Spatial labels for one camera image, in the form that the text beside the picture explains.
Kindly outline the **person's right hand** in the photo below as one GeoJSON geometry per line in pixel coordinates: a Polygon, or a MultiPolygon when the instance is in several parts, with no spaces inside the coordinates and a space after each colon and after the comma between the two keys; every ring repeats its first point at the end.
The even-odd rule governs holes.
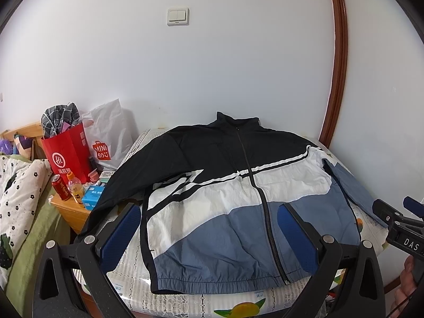
{"type": "Polygon", "coordinates": [[[404,262],[404,269],[400,274],[400,287],[396,289],[394,294],[394,301],[390,307],[390,317],[399,317],[405,310],[412,298],[417,284],[413,278],[413,269],[415,267],[414,258],[409,255],[404,262]]]}

